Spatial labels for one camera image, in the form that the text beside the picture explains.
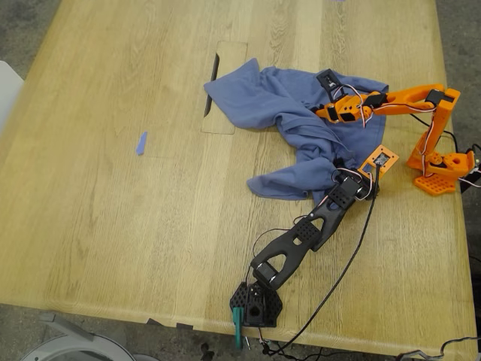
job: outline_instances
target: white chair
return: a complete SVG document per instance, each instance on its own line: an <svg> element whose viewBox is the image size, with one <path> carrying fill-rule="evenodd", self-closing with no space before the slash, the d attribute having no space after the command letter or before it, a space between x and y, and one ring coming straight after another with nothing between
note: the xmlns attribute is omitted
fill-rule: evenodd
<svg viewBox="0 0 481 361"><path fill-rule="evenodd" d="M7 64L0 61L0 132L22 89L23 79Z"/></svg>

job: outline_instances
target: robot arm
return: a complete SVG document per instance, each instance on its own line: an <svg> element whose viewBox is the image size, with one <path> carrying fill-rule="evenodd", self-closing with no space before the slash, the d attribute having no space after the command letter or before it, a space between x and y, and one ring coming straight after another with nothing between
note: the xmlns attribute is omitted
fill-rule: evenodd
<svg viewBox="0 0 481 361"><path fill-rule="evenodd" d="M341 84L330 69L319 73L317 79L328 92L330 102L312 111L331 123L361 119L366 126L373 115L432 112L431 125L407 160L409 167L422 171L422 176L414 180L414 184L422 190L432 195L454 192L455 182L475 168L472 150L442 155L434 149L459 98L459 91L444 89L442 84L431 84L392 93L360 94L353 87ZM355 95L347 95L343 91L345 88L352 89Z"/></svg>

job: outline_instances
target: fabric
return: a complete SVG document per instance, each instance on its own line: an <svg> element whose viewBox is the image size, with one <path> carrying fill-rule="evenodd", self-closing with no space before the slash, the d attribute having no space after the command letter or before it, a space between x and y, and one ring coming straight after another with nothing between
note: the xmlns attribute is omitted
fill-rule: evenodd
<svg viewBox="0 0 481 361"><path fill-rule="evenodd" d="M375 80L336 73L339 81L356 89L387 91ZM374 116L362 122L333 124L309 109L329 102L327 92L315 74L268 67L259 71L256 59L204 85L205 90L227 118L239 128L263 129L276 125L287 143L295 147L296 163L247 181L258 196L305 199L312 192L315 202L334 186L334 161L359 167L383 137L386 117Z"/></svg>

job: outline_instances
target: table surface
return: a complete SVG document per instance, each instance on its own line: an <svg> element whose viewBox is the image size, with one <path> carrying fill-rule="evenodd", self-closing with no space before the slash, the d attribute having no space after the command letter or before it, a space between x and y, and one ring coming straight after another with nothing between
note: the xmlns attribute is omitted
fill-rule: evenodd
<svg viewBox="0 0 481 361"><path fill-rule="evenodd" d="M313 203L248 190L249 177L294 162L276 129L201 131L219 41L247 43L261 67L333 68L392 90L445 82L432 0L64 1L0 138L0 302L234 332L228 300L256 236L290 228ZM429 196L404 164L424 130L388 118L383 143L401 161L351 269L299 342L437 354L475 334L461 197ZM284 309L265 337L288 340L306 322L368 206L354 205L281 287ZM446 351L474 359L476 345Z"/></svg>

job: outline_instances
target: black bracket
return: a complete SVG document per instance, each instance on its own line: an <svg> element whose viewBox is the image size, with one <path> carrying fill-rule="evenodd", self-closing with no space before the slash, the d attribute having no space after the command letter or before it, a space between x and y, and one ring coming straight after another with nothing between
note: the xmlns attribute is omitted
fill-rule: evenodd
<svg viewBox="0 0 481 361"><path fill-rule="evenodd" d="M334 97L332 96L332 92L334 92L339 86L342 85L339 79L337 79L336 74L334 74L334 72L331 69L326 69L316 74L316 79L321 83L321 86L328 93L329 100L331 101L331 103L334 103ZM345 95L346 93L341 88L340 97L343 97Z"/></svg>
<svg viewBox="0 0 481 361"><path fill-rule="evenodd" d="M370 192L370 180L361 174L356 177L339 171L336 178L340 183L331 189L324 202L289 231L275 238L252 260L253 276L259 283L272 290L281 287L299 267L308 250L316 252L332 236L356 197L369 199L374 194L374 190ZM321 229L312 224L319 218L323 220ZM286 259L282 269L277 271L268 260L280 254Z"/></svg>

